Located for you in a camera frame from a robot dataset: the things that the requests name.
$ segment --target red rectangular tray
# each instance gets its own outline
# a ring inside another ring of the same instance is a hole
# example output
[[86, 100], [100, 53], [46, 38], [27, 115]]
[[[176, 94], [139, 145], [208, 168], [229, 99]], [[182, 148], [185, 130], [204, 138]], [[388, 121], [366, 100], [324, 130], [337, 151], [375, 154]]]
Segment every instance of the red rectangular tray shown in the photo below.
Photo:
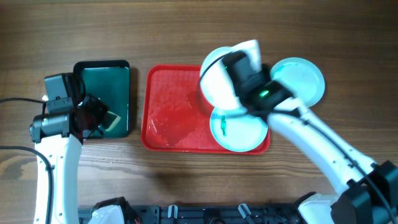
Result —
[[199, 65], [156, 65], [148, 73], [141, 140], [146, 148], [162, 152], [258, 155], [265, 140], [248, 152], [220, 146], [210, 131], [213, 108], [199, 86]]

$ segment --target wooden surface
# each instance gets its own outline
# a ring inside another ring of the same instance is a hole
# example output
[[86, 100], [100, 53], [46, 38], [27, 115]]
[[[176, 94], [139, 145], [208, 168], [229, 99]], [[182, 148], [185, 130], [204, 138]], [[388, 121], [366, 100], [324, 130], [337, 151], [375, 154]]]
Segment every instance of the wooden surface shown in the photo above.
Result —
[[[148, 151], [140, 140], [146, 73], [160, 63], [199, 65], [218, 47], [257, 39], [263, 62], [303, 57], [317, 65], [327, 93], [314, 112], [378, 162], [398, 164], [397, 6], [303, 0], [0, 1], [0, 98], [41, 99], [45, 76], [71, 72], [82, 60], [130, 63], [138, 83], [131, 93], [136, 125], [125, 139], [83, 146], [82, 207], [119, 196], [136, 205], [168, 205], [291, 202], [313, 190], [333, 193], [321, 172], [275, 133], [261, 156]], [[33, 147], [29, 125], [40, 105], [0, 108], [0, 145]], [[0, 152], [0, 223], [32, 223], [36, 169], [31, 154]]]

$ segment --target light blue plate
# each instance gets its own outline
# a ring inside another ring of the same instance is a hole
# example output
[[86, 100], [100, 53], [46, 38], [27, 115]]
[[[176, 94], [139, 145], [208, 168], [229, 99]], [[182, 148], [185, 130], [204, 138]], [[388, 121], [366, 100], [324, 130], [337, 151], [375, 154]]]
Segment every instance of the light blue plate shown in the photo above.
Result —
[[286, 58], [276, 63], [271, 69], [271, 79], [285, 85], [307, 107], [318, 103], [325, 92], [322, 72], [302, 58]]
[[[268, 125], [261, 118], [244, 115], [228, 118], [228, 115], [244, 114], [247, 110], [223, 111], [215, 108], [210, 116], [210, 131], [218, 144], [234, 152], [247, 152], [258, 147], [266, 138]], [[221, 128], [223, 115], [226, 116], [225, 135]]]

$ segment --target green object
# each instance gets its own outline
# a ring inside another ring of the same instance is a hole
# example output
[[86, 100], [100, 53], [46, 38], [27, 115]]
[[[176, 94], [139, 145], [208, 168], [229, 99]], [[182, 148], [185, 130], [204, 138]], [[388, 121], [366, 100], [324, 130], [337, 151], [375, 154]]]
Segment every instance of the green object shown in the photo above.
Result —
[[266, 95], [268, 95], [269, 91], [268, 90], [264, 90], [260, 93], [261, 97], [265, 97]]
[[221, 130], [223, 130], [223, 136], [226, 136], [226, 120], [225, 115], [221, 117]]
[[80, 73], [86, 85], [86, 92], [109, 106], [107, 118], [99, 126], [104, 132], [104, 138], [126, 137], [129, 133], [130, 69], [128, 67], [84, 68]]

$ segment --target wooden table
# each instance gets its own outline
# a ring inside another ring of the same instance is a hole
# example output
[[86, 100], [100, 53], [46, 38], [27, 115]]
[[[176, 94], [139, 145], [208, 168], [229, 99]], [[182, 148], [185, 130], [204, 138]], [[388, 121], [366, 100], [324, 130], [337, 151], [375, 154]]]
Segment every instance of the wooden table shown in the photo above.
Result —
[[[127, 138], [84, 144], [80, 206], [120, 196], [135, 205], [235, 205], [291, 202], [313, 190], [333, 193], [322, 173], [276, 133], [261, 156], [159, 153], [141, 144], [151, 67], [199, 65], [213, 49], [249, 39], [259, 41], [262, 61], [270, 65], [287, 57], [317, 65], [327, 93], [314, 112], [378, 162], [398, 164], [396, 2], [74, 2], [1, 1], [0, 98], [41, 99], [45, 76], [71, 72], [82, 60], [130, 63], [138, 83], [131, 93], [136, 125]], [[29, 125], [41, 106], [17, 102], [0, 108], [0, 145], [33, 147]], [[0, 162], [0, 223], [32, 223], [35, 156], [3, 151]]]

